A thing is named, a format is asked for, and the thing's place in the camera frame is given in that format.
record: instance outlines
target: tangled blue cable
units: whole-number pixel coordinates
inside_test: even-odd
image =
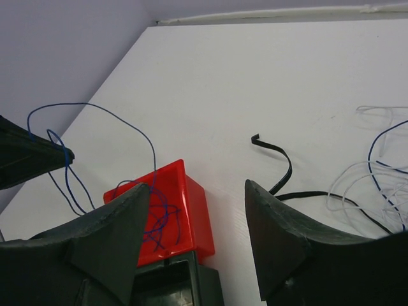
[[[367,160],[368,160],[368,171],[370,172],[370,174],[371,174],[371,177],[372,177],[372,179],[373,179],[373,181],[374,181],[374,184],[375,184],[375,186],[377,187],[377,189],[381,192],[381,186],[380,186],[380,184],[378,183],[378,181],[377,181],[377,179],[376,179],[376,177],[375,177],[375,175],[374,175],[374,173],[373,173],[373,171],[372,171],[372,167],[371,167],[371,154],[372,154],[372,151],[373,151],[373,148],[374,148],[374,145],[375,145],[375,143],[378,141],[378,139],[380,139],[380,137],[382,136],[382,135],[384,135],[384,134],[386,134],[386,133],[388,133],[389,131],[392,131],[393,129],[396,129],[396,128],[398,128],[398,127],[400,127],[400,126],[402,126],[402,125],[404,125],[404,124],[406,124],[406,123],[408,123],[408,120],[405,120],[405,121],[403,121],[403,122],[400,122],[400,123],[398,123],[398,124],[396,124],[396,125],[394,125],[394,126],[391,126],[389,129],[386,129],[385,131],[383,131],[383,132],[381,132],[375,139],[374,139],[374,141],[372,142],[372,145],[371,145],[371,148],[370,148],[370,150],[369,150],[369,152],[368,152],[368,158],[367,158]],[[391,166],[389,166],[389,165],[387,165],[387,164],[384,164],[384,163],[382,163],[382,162],[379,162],[379,161],[376,161],[377,163],[379,163],[379,164],[382,164],[382,165],[385,165],[385,166],[387,166],[387,167],[391,167]],[[397,171],[397,172],[400,172],[400,173],[405,173],[405,174],[408,174],[406,171],[402,171],[402,170],[399,170],[399,169],[395,169],[395,171]],[[390,199],[387,199],[387,197],[385,196],[385,194],[383,194],[383,193],[381,193],[381,195],[383,196],[383,198],[385,199],[385,200],[387,200],[387,202],[395,209],[395,211],[396,212],[399,212],[399,209],[398,209],[398,207],[396,207],[395,206],[395,204],[390,200]],[[402,231],[405,231],[405,225],[403,224],[402,225]]]
[[[98,105],[95,105],[95,104],[92,104],[92,103],[55,103],[55,104],[49,104],[49,105],[44,105],[44,106],[38,107],[38,108],[34,109],[33,111],[31,111],[31,112],[29,113],[29,115],[27,116],[27,130],[28,130],[28,132],[29,132],[29,136],[30,136],[31,140],[32,140],[32,141],[35,141],[34,136],[33,136],[33,134],[31,133],[31,127],[30,127],[30,119],[31,119],[31,116],[32,116],[35,112],[37,112],[37,111],[39,111],[39,110],[42,110],[42,109],[44,109],[44,108],[49,108],[49,107],[54,107],[54,106],[64,106],[64,105],[86,105],[86,106],[96,107],[96,108],[98,108],[98,109],[100,109],[100,110],[102,110],[102,111],[104,111],[104,112],[106,112],[106,113],[108,113],[108,114],[114,116],[116,119],[118,119],[118,120],[121,121],[122,123],[125,123],[127,126],[133,128],[134,130],[138,131],[138,132],[139,132],[140,134],[142,134],[142,136],[148,141],[148,143],[150,144],[150,147],[152,148],[152,152],[153,152],[153,166],[154,166],[153,181],[152,181],[152,185],[151,185],[151,187],[150,187],[150,193],[151,193],[151,194],[152,194],[152,193],[153,193],[153,194],[156,194],[156,195],[159,197],[159,199],[160,199],[162,205],[158,205],[158,206],[164,207],[165,213],[164,213],[164,216],[162,216],[161,218],[158,218],[158,217],[156,217],[154,214],[152,214],[151,212],[149,212],[151,215],[153,215],[153,216],[155,217],[155,219],[156,219],[157,221],[156,221],[155,225],[153,225],[153,229],[152,229],[152,230],[145,232],[145,235],[147,235],[148,238],[143,239],[143,241],[144,241],[144,242],[146,242],[146,241],[148,241],[148,240],[153,240],[153,241],[155,241],[155,243],[156,243],[156,249],[155,249],[155,251],[157,250],[158,247],[161,247],[162,249],[164,249],[164,247],[163,247],[163,246],[161,245],[161,243],[160,243],[161,237],[162,237],[162,230],[163,230],[163,228],[167,225],[169,215],[176,214],[177,224],[178,224],[178,228],[179,228],[179,229],[178,229],[178,238],[177,238],[177,242],[176,242],[176,244],[178,244],[179,239],[180,239],[180,224],[179,224],[178,213],[180,212],[180,209],[178,209],[175,205],[169,205],[169,204],[167,203],[167,198],[166,198],[166,196],[165,196],[161,191],[159,191],[157,188],[154,187],[154,186],[155,186],[155,183],[156,183],[156,177],[157,177],[157,173],[156,173],[156,171],[157,171],[157,167],[156,167],[156,152],[155,152],[155,150],[154,150],[153,143],[151,142],[151,140],[149,139],[149,137],[148,137],[143,131],[141,131],[140,129],[138,129],[138,128],[135,127],[134,125],[132,125],[132,124],[126,122],[125,120],[123,120],[122,118],[118,117],[117,115],[115,115],[115,114],[112,113],[111,111],[107,110],[106,108],[103,108],[103,107],[101,107],[101,106],[98,106]],[[64,152],[64,157],[65,157],[65,172],[64,172],[64,174],[65,174],[65,184],[66,184],[66,188],[67,188],[67,190],[68,190],[68,192],[69,192],[69,195],[71,196],[71,198],[72,198],[72,200],[73,200],[75,206],[77,207],[77,209],[79,209],[80,212],[77,212],[77,211],[74,209],[74,206],[73,206],[72,203],[70,202],[68,196],[67,196],[67,195],[64,193],[64,191],[62,191],[62,189],[59,187],[58,183],[56,182],[56,180],[55,180],[55,178],[52,176],[52,174],[51,174],[50,172],[48,172],[48,175],[49,175],[50,178],[52,179],[52,182],[55,184],[55,186],[57,187],[57,189],[59,190],[59,192],[64,196],[64,198],[66,199],[66,201],[67,201],[68,204],[69,204],[69,207],[71,207],[72,211],[73,211],[76,215],[81,216],[81,213],[86,214],[86,211],[85,211],[85,210],[81,207],[81,205],[78,203],[77,199],[75,198],[75,196],[74,196],[74,194],[73,194],[73,192],[72,192],[72,190],[71,190],[71,188],[70,188],[70,186],[69,186],[68,171],[70,171],[70,172],[73,174],[73,176],[76,178],[76,180],[79,182],[79,184],[82,186],[82,189],[85,191],[85,193],[86,193],[86,195],[87,195],[87,197],[88,197],[88,199],[89,199],[89,202],[91,203],[92,209],[95,209],[95,206],[94,206],[94,204],[93,204],[93,202],[92,202],[92,198],[91,198],[91,196],[90,196],[90,194],[89,194],[87,188],[85,187],[84,183],[79,179],[78,175],[76,175],[76,173],[73,171],[73,169],[72,169],[71,166],[69,165],[69,156],[68,156],[68,151],[67,151],[67,149],[66,149],[66,147],[65,147],[65,144],[63,143],[63,141],[61,140],[61,138],[57,135],[57,133],[53,132],[51,129],[47,129],[47,134],[48,134],[48,137],[50,138],[50,141],[51,141],[52,143],[54,143],[54,141],[53,141],[53,139],[52,139],[52,136],[54,136],[54,137],[60,142],[60,144],[61,144],[61,146],[62,146],[62,150],[63,150],[63,152]],[[116,187],[116,189],[115,189],[113,195],[116,194],[117,189],[118,189],[119,186],[120,186],[121,184],[123,184],[124,182],[135,182],[135,181],[134,181],[134,180],[124,180],[124,181],[120,182],[120,183],[118,184],[118,186]],[[168,207],[176,208],[176,210],[169,213]]]

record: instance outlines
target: red plastic container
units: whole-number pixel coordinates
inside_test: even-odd
[[[152,185],[154,172],[138,178],[138,183]],[[103,195],[105,204],[137,183],[127,183],[116,191],[112,189]],[[198,261],[214,255],[214,241],[212,238],[210,218],[208,216],[207,201],[204,188],[186,175],[182,159],[168,164],[156,171],[154,187],[160,190],[168,200],[168,222],[162,230],[161,247],[157,241],[146,239],[140,250],[138,266],[147,265],[189,251],[197,251]],[[153,228],[164,212],[162,201],[155,194],[150,194],[150,209],[147,218],[146,231]]]

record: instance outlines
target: bundle of cables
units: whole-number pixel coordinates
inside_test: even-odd
[[[134,129],[135,131],[139,132],[149,143],[151,149],[152,149],[152,153],[153,153],[153,168],[154,168],[154,177],[153,177],[153,182],[151,184],[150,187],[150,196],[157,196],[159,198],[160,201],[160,205],[150,205],[150,207],[160,207],[163,208],[163,215],[161,217],[153,214],[151,211],[149,211],[149,215],[151,215],[155,220],[156,223],[154,223],[154,225],[152,226],[151,229],[147,229],[144,233],[144,237],[143,237],[143,242],[147,242],[149,240],[152,240],[156,243],[156,248],[154,249],[154,252],[156,252],[158,250],[158,248],[164,249],[164,246],[161,243],[161,237],[163,235],[163,230],[166,227],[166,225],[168,224],[169,221],[169,217],[173,214],[175,214],[176,219],[177,219],[177,225],[178,225],[178,238],[176,241],[176,244],[178,244],[179,240],[180,240],[180,224],[179,224],[179,212],[180,209],[178,209],[175,205],[170,205],[168,204],[167,201],[167,197],[159,190],[155,187],[155,183],[156,183],[156,179],[157,179],[157,166],[156,166],[156,151],[154,150],[154,146],[153,143],[151,142],[150,138],[140,129],[138,129],[136,126],[126,122],[124,119],[121,119],[119,116],[115,115],[114,113],[112,113],[111,111],[107,110],[106,108],[103,108],[101,106],[92,104],[92,103],[56,103],[56,104],[50,104],[50,105],[44,105],[41,106],[39,108],[34,109],[33,111],[30,112],[30,114],[27,117],[27,130],[29,132],[29,135],[31,137],[32,141],[34,140],[34,136],[31,133],[31,127],[30,127],[30,120],[31,120],[31,116],[44,109],[44,108],[50,108],[50,107],[55,107],[55,106],[67,106],[67,105],[85,105],[86,106],[92,106],[94,108],[98,108],[108,114],[110,114],[111,116],[115,117],[117,120],[121,121],[122,123],[124,123],[125,125],[131,127],[132,129]],[[54,183],[54,185],[56,186],[56,188],[58,189],[58,191],[62,194],[62,196],[65,198],[65,200],[67,201],[69,207],[71,208],[71,210],[73,211],[74,214],[76,214],[77,216],[81,216],[83,214],[86,214],[87,211],[81,206],[81,204],[79,204],[79,202],[77,201],[77,199],[75,198],[75,195],[73,194],[73,191],[71,190],[70,184],[69,184],[69,172],[74,176],[74,178],[78,181],[78,183],[82,186],[82,189],[85,191],[88,199],[89,199],[89,203],[91,205],[91,210],[95,209],[94,203],[92,201],[92,198],[85,186],[85,184],[80,180],[80,178],[78,177],[78,175],[74,172],[74,170],[72,169],[72,167],[69,165],[69,158],[68,158],[68,151],[66,150],[65,144],[64,142],[61,140],[61,138],[58,136],[57,133],[55,133],[54,131],[52,131],[51,129],[47,129],[47,135],[50,138],[50,141],[54,142],[53,137],[60,143],[63,151],[64,151],[64,155],[65,155],[65,167],[64,167],[64,176],[65,176],[65,185],[66,185],[66,189],[69,193],[69,197],[72,199],[73,203],[75,204],[76,208],[74,207],[74,205],[72,204],[71,200],[69,199],[69,197],[67,196],[67,194],[61,189],[61,187],[59,186],[59,184],[57,183],[57,181],[55,180],[54,176],[51,173],[48,173],[48,175],[50,176],[52,182]],[[137,182],[135,180],[123,180],[122,182],[120,182],[114,192],[114,197],[115,194],[117,192],[117,189],[126,182],[135,182],[135,183],[140,183]]]
[[[288,182],[292,175],[292,163],[286,152],[275,145],[265,143],[259,140],[259,135],[252,137],[252,143],[266,148],[280,152],[286,157],[289,162],[289,169],[285,176],[273,187],[269,192],[274,195],[278,200],[286,201],[295,198],[309,198],[314,196],[326,196],[326,208],[332,212],[343,211],[347,218],[348,223],[361,235],[366,236],[352,221],[347,213],[348,210],[359,210],[365,217],[372,221],[375,225],[380,227],[387,234],[396,233],[399,231],[405,231],[408,226],[408,165],[407,166],[391,166],[380,160],[372,160],[373,150],[376,144],[380,145],[379,157],[384,155],[385,143],[387,133],[397,129],[405,124],[408,125],[408,120],[399,122],[393,125],[394,110],[408,108],[406,106],[360,106],[357,108],[358,112],[364,112],[373,109],[383,109],[391,114],[389,127],[383,132],[378,134],[372,142],[368,151],[367,160],[354,163],[345,169],[333,182],[328,191],[304,191],[299,193],[289,193],[276,195],[276,193]],[[339,181],[344,177],[348,171],[358,165],[366,165],[368,172],[361,177],[354,180],[344,191],[343,195],[335,194],[334,190]],[[384,204],[381,207],[368,207],[366,205],[357,204],[357,202],[347,198],[349,190],[359,181],[366,177],[371,177],[375,187],[378,189],[379,194],[384,199]],[[383,187],[380,184],[378,177],[386,177],[389,179],[387,187]],[[335,198],[342,201],[341,207],[334,207],[330,205],[330,198]]]

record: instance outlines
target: flat black ribbon cable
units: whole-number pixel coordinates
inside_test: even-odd
[[[286,183],[289,181],[289,179],[292,176],[292,162],[291,159],[289,158],[289,156],[286,154],[285,150],[276,146],[276,145],[272,145],[270,143],[267,142],[262,142],[261,140],[259,140],[259,134],[256,134],[254,136],[251,137],[251,142],[254,145],[257,145],[259,147],[263,147],[266,149],[270,149],[270,150],[274,150],[277,151],[279,153],[281,153],[284,157],[286,157],[286,159],[288,160],[289,163],[289,168],[288,171],[286,172],[286,174],[281,178],[281,180],[274,185],[271,190],[269,190],[269,193],[274,195],[282,189],[283,186],[286,185]],[[314,196],[328,196],[329,193],[327,191],[301,191],[298,193],[286,193],[286,194],[281,194],[279,196],[275,196],[279,201],[286,201],[286,200],[291,200],[291,199],[302,199],[302,198],[311,198]],[[343,197],[339,196],[338,194],[335,193],[330,193],[330,196],[332,198],[336,198],[338,200],[342,200]],[[360,207],[355,201],[350,200],[349,198],[344,198],[344,201],[354,205],[355,207]],[[373,222],[375,225],[377,225],[379,228],[381,228],[383,231],[385,231],[387,234],[392,234],[393,232],[390,231],[387,227],[383,226],[380,222],[378,222],[377,220],[371,218],[364,210],[359,209],[359,211],[361,211],[371,222]]]

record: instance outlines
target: white tabletop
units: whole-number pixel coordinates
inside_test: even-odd
[[[327,190],[349,164],[367,158],[388,123],[357,115],[356,107],[408,105],[406,29],[408,20],[151,27],[91,99],[142,129],[158,166],[182,158],[187,174],[205,188],[216,248],[207,264],[220,272],[226,305],[264,305],[244,182],[268,189],[288,167],[278,154],[253,147],[251,136],[259,133],[291,156],[293,178],[282,192]],[[117,182],[152,171],[144,138],[89,106],[63,140],[97,206]],[[387,154],[404,162],[403,150]],[[63,170],[55,176],[62,183]],[[361,186],[375,194],[370,178]],[[359,190],[350,197],[364,200]],[[323,198],[288,204],[354,233]],[[74,217],[44,175],[25,184],[0,215],[0,228],[6,240],[29,238]],[[382,235],[363,217],[355,219],[369,235]]]

